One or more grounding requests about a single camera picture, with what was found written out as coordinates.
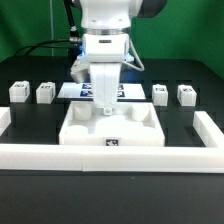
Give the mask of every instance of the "small white cube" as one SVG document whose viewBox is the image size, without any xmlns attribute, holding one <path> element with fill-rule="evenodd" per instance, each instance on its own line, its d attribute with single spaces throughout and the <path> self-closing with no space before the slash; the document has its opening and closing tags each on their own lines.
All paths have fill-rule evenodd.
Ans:
<svg viewBox="0 0 224 224">
<path fill-rule="evenodd" d="M 43 82 L 36 90 L 37 103 L 50 104 L 55 97 L 55 83 Z"/>
<path fill-rule="evenodd" d="M 152 101 L 155 106 L 167 106 L 168 91 L 165 85 L 152 86 Z"/>
<path fill-rule="evenodd" d="M 9 89 L 10 102 L 24 103 L 30 95 L 30 83 L 28 81 L 17 81 Z"/>
<path fill-rule="evenodd" d="M 192 86 L 179 85 L 177 90 L 177 99 L 181 106 L 194 107 L 196 104 L 197 93 Z"/>
<path fill-rule="evenodd" d="M 9 107 L 0 107 L 0 136 L 11 123 Z"/>
</svg>

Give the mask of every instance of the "white block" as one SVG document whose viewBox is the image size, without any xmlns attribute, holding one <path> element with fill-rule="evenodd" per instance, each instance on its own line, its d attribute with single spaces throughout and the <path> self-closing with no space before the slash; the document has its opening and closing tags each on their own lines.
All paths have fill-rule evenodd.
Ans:
<svg viewBox="0 0 224 224">
<path fill-rule="evenodd" d="M 224 134 L 205 111 L 194 113 L 193 127 L 206 147 L 224 148 Z"/>
<path fill-rule="evenodd" d="M 17 81 L 9 89 L 10 102 L 24 103 L 30 95 L 30 83 Z"/>
<path fill-rule="evenodd" d="M 50 104 L 55 97 L 55 83 L 43 82 L 36 90 L 37 103 Z"/>
<path fill-rule="evenodd" d="M 11 123 L 9 107 L 0 107 L 0 136 Z"/>
<path fill-rule="evenodd" d="M 179 85 L 177 90 L 177 99 L 181 106 L 194 107 L 196 104 L 197 93 L 192 86 Z"/>
<path fill-rule="evenodd" d="M 152 86 L 152 101 L 155 106 L 167 106 L 168 91 L 165 85 Z"/>
</svg>

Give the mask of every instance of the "white foam piece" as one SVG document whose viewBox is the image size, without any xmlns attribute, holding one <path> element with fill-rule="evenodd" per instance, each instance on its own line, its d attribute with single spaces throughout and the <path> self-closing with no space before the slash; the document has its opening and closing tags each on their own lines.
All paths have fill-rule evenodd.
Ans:
<svg viewBox="0 0 224 224">
<path fill-rule="evenodd" d="M 165 85 L 152 86 L 152 101 L 155 106 L 167 106 L 168 91 Z"/>
<path fill-rule="evenodd" d="M 92 106 L 88 103 L 76 104 L 74 106 L 75 119 L 80 121 L 89 120 L 92 117 Z"/>
<path fill-rule="evenodd" d="M 194 107 L 196 104 L 197 93 L 192 86 L 179 85 L 177 89 L 177 99 L 181 106 Z"/>
<path fill-rule="evenodd" d="M 86 172 L 224 172 L 224 150 L 220 149 L 104 147 L 83 151 L 82 158 Z"/>
<path fill-rule="evenodd" d="M 74 116 L 75 108 L 79 105 L 91 106 L 92 116 L 88 120 L 80 120 Z M 136 108 L 147 110 L 136 112 Z M 66 134 L 66 130 L 73 125 L 86 127 L 88 134 L 74 134 L 71 138 Z M 97 108 L 93 102 L 71 102 L 59 133 L 59 144 L 104 146 L 110 141 L 117 141 L 119 146 L 164 146 L 165 136 L 153 104 L 119 102 L 114 108 L 113 115 L 105 116 L 103 109 Z"/>
<path fill-rule="evenodd" d="M 16 81 L 9 89 L 10 102 L 24 103 L 30 95 L 30 83 L 28 81 Z"/>
<path fill-rule="evenodd" d="M 224 148 L 224 134 L 205 111 L 194 113 L 193 127 L 206 147 Z"/>
<path fill-rule="evenodd" d="M 37 103 L 50 104 L 55 97 L 55 83 L 43 82 L 36 90 Z"/>
<path fill-rule="evenodd" d="M 11 123 L 11 114 L 9 107 L 0 107 L 0 136 Z"/>
<path fill-rule="evenodd" d="M 0 169 L 82 171 L 82 155 L 74 147 L 1 144 Z"/>
<path fill-rule="evenodd" d="M 150 106 L 146 104 L 134 104 L 132 106 L 132 119 L 134 121 L 146 121 L 151 119 Z"/>
</svg>

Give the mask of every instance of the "white box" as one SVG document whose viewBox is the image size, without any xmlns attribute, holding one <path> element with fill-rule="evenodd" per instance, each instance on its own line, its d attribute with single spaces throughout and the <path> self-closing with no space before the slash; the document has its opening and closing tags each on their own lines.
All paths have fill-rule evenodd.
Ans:
<svg viewBox="0 0 224 224">
<path fill-rule="evenodd" d="M 30 95 L 30 83 L 28 81 L 16 81 L 9 89 L 10 102 L 24 103 Z"/>
<path fill-rule="evenodd" d="M 0 107 L 0 136 L 11 123 L 9 107 Z"/>
<path fill-rule="evenodd" d="M 168 91 L 165 85 L 152 86 L 152 101 L 154 106 L 167 106 Z"/>
<path fill-rule="evenodd" d="M 73 101 L 59 133 L 59 144 L 161 147 L 165 136 L 152 103 L 118 102 L 113 115 L 105 116 L 93 102 Z"/>
<path fill-rule="evenodd" d="M 196 104 L 197 93 L 192 86 L 179 85 L 177 90 L 177 99 L 181 106 L 194 107 Z"/>
<path fill-rule="evenodd" d="M 194 113 L 193 127 L 206 147 L 224 148 L 224 134 L 205 111 Z"/>
<path fill-rule="evenodd" d="M 55 83 L 43 82 L 36 90 L 37 103 L 50 104 L 55 97 Z"/>
</svg>

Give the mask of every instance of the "sticker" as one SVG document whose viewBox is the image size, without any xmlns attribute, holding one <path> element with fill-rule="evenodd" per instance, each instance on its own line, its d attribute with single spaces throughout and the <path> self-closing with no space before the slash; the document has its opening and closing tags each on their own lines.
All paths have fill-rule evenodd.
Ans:
<svg viewBox="0 0 224 224">
<path fill-rule="evenodd" d="M 91 89 L 91 88 L 92 88 L 91 83 L 83 83 L 82 84 L 82 89 Z"/>
<path fill-rule="evenodd" d="M 93 93 L 92 93 L 92 91 L 89 91 L 89 90 L 82 90 L 80 93 L 80 96 L 81 97 L 92 97 Z"/>
<path fill-rule="evenodd" d="M 189 89 L 189 88 L 185 88 L 183 89 L 184 92 L 192 92 L 192 89 Z"/>
<path fill-rule="evenodd" d="M 165 91 L 164 88 L 156 88 L 156 91 Z"/>
<path fill-rule="evenodd" d="M 25 88 L 25 96 L 27 96 L 28 95 L 28 93 L 27 93 L 27 87 Z"/>
<path fill-rule="evenodd" d="M 118 139 L 106 139 L 106 146 L 119 146 Z"/>
<path fill-rule="evenodd" d="M 21 88 L 21 87 L 24 87 L 24 84 L 16 84 L 16 85 L 14 85 L 14 87 L 19 87 L 19 88 Z"/>
<path fill-rule="evenodd" d="M 124 91 L 118 91 L 117 97 L 125 97 Z"/>
<path fill-rule="evenodd" d="M 51 86 L 41 86 L 41 89 L 50 89 L 51 88 Z"/>
<path fill-rule="evenodd" d="M 123 86 L 123 84 L 119 84 L 119 86 L 118 86 L 118 90 L 124 90 L 124 86 Z"/>
</svg>

